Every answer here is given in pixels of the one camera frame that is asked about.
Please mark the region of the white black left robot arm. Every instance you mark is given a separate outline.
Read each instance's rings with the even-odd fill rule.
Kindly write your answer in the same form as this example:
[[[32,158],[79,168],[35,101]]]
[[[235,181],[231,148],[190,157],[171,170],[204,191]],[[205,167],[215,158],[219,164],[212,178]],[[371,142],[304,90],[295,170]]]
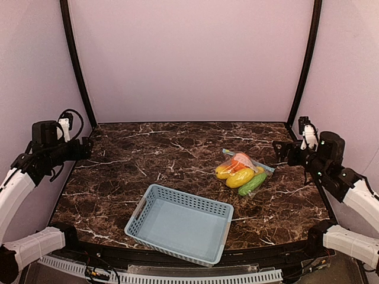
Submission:
[[[54,180],[53,169],[67,161],[80,161],[91,156],[92,141],[84,137],[55,146],[43,147],[33,153],[19,155],[1,184],[1,282],[12,283],[30,263],[63,249],[76,247],[76,228],[58,222],[19,240],[5,242],[4,236],[12,219],[26,197],[45,176]]]

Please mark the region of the orange yellow toy mango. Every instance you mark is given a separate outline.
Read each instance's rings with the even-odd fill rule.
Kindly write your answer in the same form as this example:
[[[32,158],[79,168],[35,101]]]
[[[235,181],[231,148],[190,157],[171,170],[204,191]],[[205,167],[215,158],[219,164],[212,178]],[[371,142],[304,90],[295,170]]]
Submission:
[[[235,173],[235,166],[222,164],[215,169],[216,178],[226,180]]]

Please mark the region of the orange toy fruit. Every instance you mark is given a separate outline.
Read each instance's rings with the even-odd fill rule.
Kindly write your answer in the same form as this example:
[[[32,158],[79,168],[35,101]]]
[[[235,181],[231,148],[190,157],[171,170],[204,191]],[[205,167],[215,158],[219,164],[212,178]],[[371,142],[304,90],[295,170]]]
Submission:
[[[251,160],[245,153],[236,153],[231,159],[232,169],[237,172],[239,170],[250,168]]]

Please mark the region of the clear zip bag blue zipper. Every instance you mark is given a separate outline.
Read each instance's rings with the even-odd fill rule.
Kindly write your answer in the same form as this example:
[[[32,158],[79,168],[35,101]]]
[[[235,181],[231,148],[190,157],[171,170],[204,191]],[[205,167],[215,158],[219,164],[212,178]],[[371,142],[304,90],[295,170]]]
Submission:
[[[226,159],[215,168],[214,174],[229,189],[244,198],[253,199],[275,172],[273,167],[255,161],[242,151],[223,149],[222,153]]]

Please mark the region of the yellow wrinkled toy fruit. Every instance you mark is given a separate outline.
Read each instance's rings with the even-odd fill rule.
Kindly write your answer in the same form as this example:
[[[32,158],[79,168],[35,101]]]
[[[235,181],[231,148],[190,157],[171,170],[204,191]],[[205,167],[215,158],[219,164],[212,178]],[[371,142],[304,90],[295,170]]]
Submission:
[[[258,170],[258,171],[256,172],[256,175],[259,175],[259,174],[265,172],[265,169],[264,169],[263,167],[257,166],[256,168],[257,168],[257,170]]]

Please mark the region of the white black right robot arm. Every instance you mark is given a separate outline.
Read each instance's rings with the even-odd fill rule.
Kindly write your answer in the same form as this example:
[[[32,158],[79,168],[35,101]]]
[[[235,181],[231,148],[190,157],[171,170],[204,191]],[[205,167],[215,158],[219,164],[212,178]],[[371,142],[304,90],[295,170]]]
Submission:
[[[322,138],[315,150],[282,141],[273,142],[273,147],[278,159],[287,159],[290,166],[303,166],[316,186],[323,187],[373,228],[378,228],[378,195],[366,177],[342,166],[345,147],[342,138]],[[347,230],[335,221],[324,220],[309,229],[305,252],[314,256],[322,247],[337,250],[378,270],[378,240]]]

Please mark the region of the green toy bitter gourd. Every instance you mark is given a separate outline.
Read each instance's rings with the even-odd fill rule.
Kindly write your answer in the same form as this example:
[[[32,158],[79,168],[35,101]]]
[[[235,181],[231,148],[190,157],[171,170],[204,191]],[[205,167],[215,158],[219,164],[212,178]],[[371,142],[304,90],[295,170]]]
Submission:
[[[261,173],[254,176],[248,183],[241,186],[238,190],[238,194],[241,196],[246,196],[252,193],[255,189],[258,189],[266,180],[267,174]]]

